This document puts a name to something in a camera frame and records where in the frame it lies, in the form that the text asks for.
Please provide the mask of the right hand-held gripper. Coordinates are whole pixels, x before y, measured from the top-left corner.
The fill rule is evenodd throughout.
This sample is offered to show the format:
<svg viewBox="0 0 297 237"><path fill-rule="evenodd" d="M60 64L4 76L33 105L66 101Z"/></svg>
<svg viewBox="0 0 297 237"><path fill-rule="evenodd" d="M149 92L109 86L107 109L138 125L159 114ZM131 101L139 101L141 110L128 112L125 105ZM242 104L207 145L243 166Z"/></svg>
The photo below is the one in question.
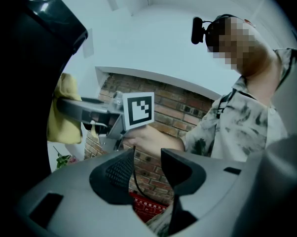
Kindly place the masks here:
<svg viewBox="0 0 297 237"><path fill-rule="evenodd" d="M84 123L86 130L99 138L102 150L118 151L123 137L133 129L154 121L154 93L117 91L105 103L97 98L82 97L81 101L59 98L57 110Z"/></svg>

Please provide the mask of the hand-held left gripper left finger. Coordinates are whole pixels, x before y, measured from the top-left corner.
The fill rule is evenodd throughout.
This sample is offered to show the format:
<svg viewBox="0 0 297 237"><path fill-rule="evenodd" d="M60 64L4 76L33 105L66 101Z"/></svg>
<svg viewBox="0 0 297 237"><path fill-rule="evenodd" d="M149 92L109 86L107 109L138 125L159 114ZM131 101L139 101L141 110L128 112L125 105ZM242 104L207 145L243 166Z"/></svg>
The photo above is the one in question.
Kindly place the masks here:
<svg viewBox="0 0 297 237"><path fill-rule="evenodd" d="M54 171L18 201L15 212L36 237L157 237L128 193L132 149Z"/></svg>

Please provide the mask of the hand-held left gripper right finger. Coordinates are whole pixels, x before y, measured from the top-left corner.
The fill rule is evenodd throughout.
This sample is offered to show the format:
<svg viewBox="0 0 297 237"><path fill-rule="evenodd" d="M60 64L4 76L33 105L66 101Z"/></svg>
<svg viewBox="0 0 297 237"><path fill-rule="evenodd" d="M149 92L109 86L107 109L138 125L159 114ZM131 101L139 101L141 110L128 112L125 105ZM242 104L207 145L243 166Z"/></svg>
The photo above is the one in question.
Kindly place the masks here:
<svg viewBox="0 0 297 237"><path fill-rule="evenodd" d="M162 149L162 170L175 194L169 234L182 231L212 210L231 189L244 165Z"/></svg>

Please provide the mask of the yellow cleaning cloth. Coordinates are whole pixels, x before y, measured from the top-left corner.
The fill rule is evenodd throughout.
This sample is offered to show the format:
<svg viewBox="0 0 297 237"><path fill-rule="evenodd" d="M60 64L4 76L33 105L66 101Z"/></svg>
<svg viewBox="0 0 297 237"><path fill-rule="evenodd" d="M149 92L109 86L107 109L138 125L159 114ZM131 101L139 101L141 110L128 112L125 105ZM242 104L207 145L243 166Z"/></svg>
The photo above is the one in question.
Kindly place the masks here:
<svg viewBox="0 0 297 237"><path fill-rule="evenodd" d="M47 140L63 144L80 144L82 142L81 123L65 117L57 109L59 98L81 101L77 91L76 79L67 73L62 73L53 94L47 123Z"/></svg>

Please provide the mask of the black box appliance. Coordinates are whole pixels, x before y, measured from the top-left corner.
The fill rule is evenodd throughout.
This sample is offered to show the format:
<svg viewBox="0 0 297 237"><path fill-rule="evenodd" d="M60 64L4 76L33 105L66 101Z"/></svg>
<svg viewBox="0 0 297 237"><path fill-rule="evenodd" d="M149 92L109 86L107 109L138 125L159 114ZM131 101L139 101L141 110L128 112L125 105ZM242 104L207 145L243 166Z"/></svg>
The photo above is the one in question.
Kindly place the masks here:
<svg viewBox="0 0 297 237"><path fill-rule="evenodd" d="M52 95L87 36L62 0L0 0L0 180L35 183L49 174Z"/></svg>

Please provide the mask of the person's right forearm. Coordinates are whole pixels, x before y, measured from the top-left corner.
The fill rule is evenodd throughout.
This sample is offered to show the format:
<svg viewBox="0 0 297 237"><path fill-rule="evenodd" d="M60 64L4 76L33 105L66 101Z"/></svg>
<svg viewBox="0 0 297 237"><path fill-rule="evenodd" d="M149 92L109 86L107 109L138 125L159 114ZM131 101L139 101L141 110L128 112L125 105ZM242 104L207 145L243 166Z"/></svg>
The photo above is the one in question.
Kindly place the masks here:
<svg viewBox="0 0 297 237"><path fill-rule="evenodd" d="M161 149L174 149L177 151L185 151L185 146L181 138L176 138L168 134L156 131L154 136L154 154L160 158Z"/></svg>

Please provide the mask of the person's right hand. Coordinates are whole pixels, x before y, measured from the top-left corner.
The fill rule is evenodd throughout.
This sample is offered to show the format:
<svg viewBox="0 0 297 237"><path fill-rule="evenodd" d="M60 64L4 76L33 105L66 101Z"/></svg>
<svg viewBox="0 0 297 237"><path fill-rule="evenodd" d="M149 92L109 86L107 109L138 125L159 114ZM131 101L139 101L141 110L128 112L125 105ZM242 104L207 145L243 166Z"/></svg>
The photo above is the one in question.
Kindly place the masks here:
<svg viewBox="0 0 297 237"><path fill-rule="evenodd" d="M163 136L157 129L144 125L129 130L123 138L123 144L136 147L149 155L157 156L160 155L160 136Z"/></svg>

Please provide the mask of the red box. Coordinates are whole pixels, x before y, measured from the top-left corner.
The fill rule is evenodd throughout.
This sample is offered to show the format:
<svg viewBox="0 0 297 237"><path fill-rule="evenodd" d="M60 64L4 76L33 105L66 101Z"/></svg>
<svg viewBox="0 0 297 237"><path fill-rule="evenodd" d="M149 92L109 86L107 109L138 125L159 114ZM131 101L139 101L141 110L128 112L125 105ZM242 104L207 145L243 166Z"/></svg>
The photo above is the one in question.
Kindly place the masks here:
<svg viewBox="0 0 297 237"><path fill-rule="evenodd" d="M164 212L169 206L155 202L134 192L129 192L129 195L133 199L133 210L144 223Z"/></svg>

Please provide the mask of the small flower plant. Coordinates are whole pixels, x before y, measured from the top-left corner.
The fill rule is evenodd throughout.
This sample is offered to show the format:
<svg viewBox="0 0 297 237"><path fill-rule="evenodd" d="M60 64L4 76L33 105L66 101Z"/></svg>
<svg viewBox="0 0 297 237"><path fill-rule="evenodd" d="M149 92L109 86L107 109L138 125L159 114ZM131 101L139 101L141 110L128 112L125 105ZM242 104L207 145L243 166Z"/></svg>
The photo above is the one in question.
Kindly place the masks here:
<svg viewBox="0 0 297 237"><path fill-rule="evenodd" d="M73 164L73 163L76 163L78 162L78 159L72 155L62 155L60 154L56 148L54 148L57 152L57 165L56 165L56 169L60 169L64 166L67 166L69 164Z"/></svg>

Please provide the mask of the person's patterned shirt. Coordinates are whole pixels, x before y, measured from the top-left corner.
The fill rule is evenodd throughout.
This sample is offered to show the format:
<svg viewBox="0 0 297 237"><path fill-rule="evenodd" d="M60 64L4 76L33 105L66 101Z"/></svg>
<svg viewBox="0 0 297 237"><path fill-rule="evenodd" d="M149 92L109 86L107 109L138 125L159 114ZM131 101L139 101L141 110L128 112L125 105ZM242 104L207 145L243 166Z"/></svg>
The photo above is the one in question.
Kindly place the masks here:
<svg viewBox="0 0 297 237"><path fill-rule="evenodd" d="M240 78L229 94L216 100L198 125L181 137L186 153L245 162L251 154L288 136L271 98L292 72L297 49L274 50L280 69Z"/></svg>

